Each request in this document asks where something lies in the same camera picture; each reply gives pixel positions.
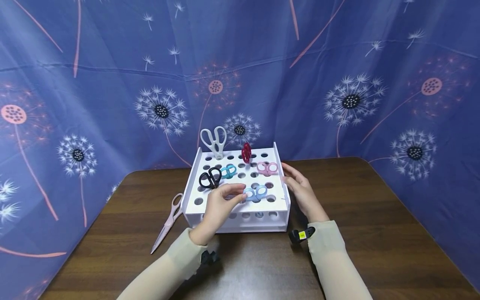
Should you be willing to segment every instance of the black scissors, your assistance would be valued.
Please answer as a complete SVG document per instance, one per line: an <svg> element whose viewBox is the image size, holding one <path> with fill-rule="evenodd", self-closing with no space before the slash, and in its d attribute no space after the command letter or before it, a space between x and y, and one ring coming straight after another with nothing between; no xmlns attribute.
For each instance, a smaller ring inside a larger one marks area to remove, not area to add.
<svg viewBox="0 0 480 300"><path fill-rule="evenodd" d="M212 171L217 171L218 175L212 174ZM205 185L202 183L202 180L207 179L210 184ZM208 170L208 173L202 173L198 179L198 183L206 189L216 189L220 185L220 179L222 179L222 171L219 168L213 167Z"/></svg>

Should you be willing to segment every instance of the hand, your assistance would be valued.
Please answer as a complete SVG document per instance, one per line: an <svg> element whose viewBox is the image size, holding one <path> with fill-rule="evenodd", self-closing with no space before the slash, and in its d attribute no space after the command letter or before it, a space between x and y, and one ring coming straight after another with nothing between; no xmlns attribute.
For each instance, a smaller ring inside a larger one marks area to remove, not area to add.
<svg viewBox="0 0 480 300"><path fill-rule="evenodd" d="M283 178L283 182L295 194L300 210L307 217L309 223L330 220L318 202L308 179L286 163L282 163L282 167L285 175L288 175Z"/></svg>
<svg viewBox="0 0 480 300"><path fill-rule="evenodd" d="M245 184L242 183L227 183L213 189L208 194L204 219L190 231L190 239L194 244L208 244L216 231L225 223L232 209L247 198L247 195L243 193L245 188ZM236 196L225 200L228 195Z"/></svg>

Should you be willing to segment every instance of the wooden table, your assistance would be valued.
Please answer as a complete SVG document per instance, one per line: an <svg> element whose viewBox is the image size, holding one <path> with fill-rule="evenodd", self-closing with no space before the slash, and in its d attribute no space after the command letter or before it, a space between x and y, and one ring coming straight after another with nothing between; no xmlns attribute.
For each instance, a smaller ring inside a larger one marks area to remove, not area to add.
<svg viewBox="0 0 480 300"><path fill-rule="evenodd" d="M291 163L309 178L374 299L480 299L380 177L358 158ZM128 175L42 299L115 299L187 227L180 217L150 249L183 192L188 169ZM302 228L292 206L289 230ZM198 272L172 299L323 299L306 244L286 233L219 235L221 263Z"/></svg>

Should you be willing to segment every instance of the person's left hand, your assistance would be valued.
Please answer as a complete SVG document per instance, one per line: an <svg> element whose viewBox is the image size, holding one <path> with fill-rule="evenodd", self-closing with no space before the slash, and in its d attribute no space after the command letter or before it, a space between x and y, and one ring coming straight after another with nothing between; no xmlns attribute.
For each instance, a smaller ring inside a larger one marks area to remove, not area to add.
<svg viewBox="0 0 480 300"><path fill-rule="evenodd" d="M204 219L197 227L190 231L190 239L197 245L206 245L216 231L225 223L232 209L247 198L243 194L246 188L243 183L223 184L212 190L207 198L207 207ZM236 195L230 200L225 200L229 195Z"/></svg>

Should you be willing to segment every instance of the scissors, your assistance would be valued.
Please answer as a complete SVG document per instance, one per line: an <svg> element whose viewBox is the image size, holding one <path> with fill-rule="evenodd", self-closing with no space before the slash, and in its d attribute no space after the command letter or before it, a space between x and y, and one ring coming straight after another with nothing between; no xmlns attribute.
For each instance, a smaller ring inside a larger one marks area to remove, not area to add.
<svg viewBox="0 0 480 300"><path fill-rule="evenodd" d="M265 176L270 176L278 171L278 165L276 163L266 163L266 162L261 162L257 164L257 170L259 174L265 175Z"/></svg>
<svg viewBox="0 0 480 300"><path fill-rule="evenodd" d="M220 136L218 134L219 130L223 130L223 134L225 136L225 138L223 139L223 142L220 142ZM203 136L204 132L207 133L208 139L210 140L211 144L207 144L207 142L205 142L204 136ZM205 144L205 146L207 146L208 149L212 151L215 158L218 160L221 160L223 158L223 146L225 146L225 142L227 141L227 131L222 126L217 126L215 127L213 132L215 134L215 139L213 139L212 132L204 128L202 129L202 131L200 131L200 138L202 139L202 142Z"/></svg>
<svg viewBox="0 0 480 300"><path fill-rule="evenodd" d="M212 173L212 171L217 171L218 175L216 175L216 174L214 175ZM217 167L212 167L208 170L208 173L205 172L205 173L202 173L200 175L200 177L198 178L198 183L206 189L212 189L213 190L213 189L216 189L220 185L220 179L221 178L222 178L222 171L220 171L220 169L217 168ZM202 183L202 180L205 180L205 179L208 180L208 182L209 182L208 185L204 185Z"/></svg>
<svg viewBox="0 0 480 300"><path fill-rule="evenodd" d="M250 166L252 165L252 148L250 147L249 143L243 144L241 158L246 164L250 164Z"/></svg>
<svg viewBox="0 0 480 300"><path fill-rule="evenodd" d="M177 204L175 203L175 200L180 197L180 201ZM163 225L162 230L160 231L160 234L158 235L158 238L156 239L155 243L153 244L152 251L150 254L153 254L155 250L160 246L160 243L163 241L163 239L167 236L167 233L170 231L170 229L173 226L173 223L178 219L178 217L183 213L183 211L180 209L180 203L182 200L183 194L178 193L175 197L173 197L172 200L172 210L170 212L170 215L168 216L167 221Z"/></svg>
<svg viewBox="0 0 480 300"><path fill-rule="evenodd" d="M221 168L220 172L222 172L222 178L230 179L233 177L233 175L235 175L235 173L237 173L237 167L234 166L233 164L228 164L225 168Z"/></svg>
<svg viewBox="0 0 480 300"><path fill-rule="evenodd" d="M243 190L243 193L247 194L247 199L245 199L246 201L259 202L260 199L267 196L267 187L263 184L260 184L255 189L246 188Z"/></svg>

